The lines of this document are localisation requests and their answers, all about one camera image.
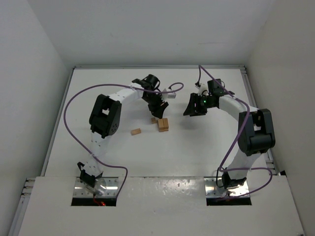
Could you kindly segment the wood block three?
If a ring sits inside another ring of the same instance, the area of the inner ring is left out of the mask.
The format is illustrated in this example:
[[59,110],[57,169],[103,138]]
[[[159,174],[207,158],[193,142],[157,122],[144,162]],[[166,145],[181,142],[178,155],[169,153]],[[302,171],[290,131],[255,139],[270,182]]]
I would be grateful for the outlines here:
[[163,118],[163,131],[169,130],[169,123],[167,118]]

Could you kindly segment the wood block one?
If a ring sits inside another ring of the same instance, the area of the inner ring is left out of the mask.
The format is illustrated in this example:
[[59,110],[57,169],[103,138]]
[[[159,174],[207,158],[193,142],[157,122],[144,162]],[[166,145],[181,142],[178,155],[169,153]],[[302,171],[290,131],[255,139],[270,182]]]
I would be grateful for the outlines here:
[[137,129],[134,129],[134,130],[131,130],[131,135],[138,135],[138,134],[141,134],[141,129],[140,128],[137,128]]

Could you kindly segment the wood block four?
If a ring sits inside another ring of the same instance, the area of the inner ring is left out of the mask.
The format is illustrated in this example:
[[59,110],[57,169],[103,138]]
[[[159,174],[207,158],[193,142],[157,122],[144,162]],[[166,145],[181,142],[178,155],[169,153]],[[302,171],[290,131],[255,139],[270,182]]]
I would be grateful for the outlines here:
[[161,132],[163,129],[164,129],[164,122],[163,122],[163,119],[159,119],[157,121],[157,124],[158,124],[158,130],[159,132]]

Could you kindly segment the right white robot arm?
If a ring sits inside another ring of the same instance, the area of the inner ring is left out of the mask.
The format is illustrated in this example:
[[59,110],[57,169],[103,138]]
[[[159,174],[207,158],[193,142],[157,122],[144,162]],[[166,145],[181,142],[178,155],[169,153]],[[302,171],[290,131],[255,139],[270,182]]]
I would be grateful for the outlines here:
[[222,172],[222,187],[225,189],[243,185],[248,171],[254,162],[270,148],[275,146],[275,133],[271,111],[249,106],[227,91],[220,79],[210,80],[207,84],[196,82],[197,93],[191,93],[184,116],[204,116],[210,108],[225,111],[238,122],[238,133],[232,146],[238,151],[232,162]]

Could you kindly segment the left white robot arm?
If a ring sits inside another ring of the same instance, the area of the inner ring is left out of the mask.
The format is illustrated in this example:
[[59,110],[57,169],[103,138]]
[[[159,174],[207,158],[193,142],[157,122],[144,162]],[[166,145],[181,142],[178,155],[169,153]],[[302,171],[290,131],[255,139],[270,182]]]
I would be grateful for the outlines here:
[[144,79],[134,79],[130,85],[112,84],[103,86],[120,87],[121,90],[110,95],[100,94],[97,96],[89,118],[90,130],[92,132],[92,145],[90,148],[82,147],[92,157],[87,163],[78,163],[80,180],[90,188],[96,188],[96,184],[103,175],[103,168],[128,170],[124,166],[106,164],[103,160],[111,137],[118,131],[123,106],[142,99],[155,118],[163,118],[163,113],[168,106],[166,101],[169,94],[174,92],[171,88],[159,89],[160,80],[149,74]]

